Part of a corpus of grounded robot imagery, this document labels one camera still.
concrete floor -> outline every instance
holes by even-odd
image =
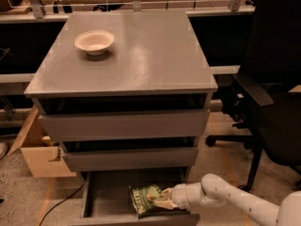
[[[232,121],[219,112],[211,114],[204,137],[199,143],[196,165],[191,169],[189,181],[199,181],[206,173],[215,173],[231,184],[238,186],[246,182],[252,152],[239,143],[217,142],[212,148],[204,143],[211,134],[233,133]],[[1,137],[11,145],[14,137]],[[294,182],[299,176],[289,168],[271,163],[264,154],[251,193],[280,204],[295,191]],[[38,226],[44,214],[61,202],[81,185],[80,177],[75,178],[33,178],[20,152],[0,160],[0,225]],[[60,204],[43,221],[43,226],[64,226],[72,218],[79,218],[83,190]],[[232,205],[203,207],[198,226],[254,226],[257,225]]]

black chair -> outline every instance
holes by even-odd
[[[301,93],[289,92],[301,84],[301,1],[257,0],[252,31],[243,63],[229,88],[220,88],[223,112],[238,129],[251,136],[208,136],[244,142],[254,152],[246,186],[253,186],[262,150],[279,165],[301,170]]]

gray tabletop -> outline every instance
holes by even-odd
[[[106,30],[115,36],[107,53],[89,56],[74,46],[75,38],[89,30]],[[71,15],[25,95],[139,95],[216,89],[184,11],[108,12]]]

white bowl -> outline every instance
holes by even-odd
[[[75,46],[92,56],[105,53],[114,41],[114,35],[103,30],[92,30],[75,39]]]

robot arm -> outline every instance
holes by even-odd
[[[301,192],[290,194],[279,207],[228,184],[217,175],[207,174],[199,183],[168,188],[161,196],[155,204],[168,209],[191,210],[229,202],[261,226],[301,225]]]

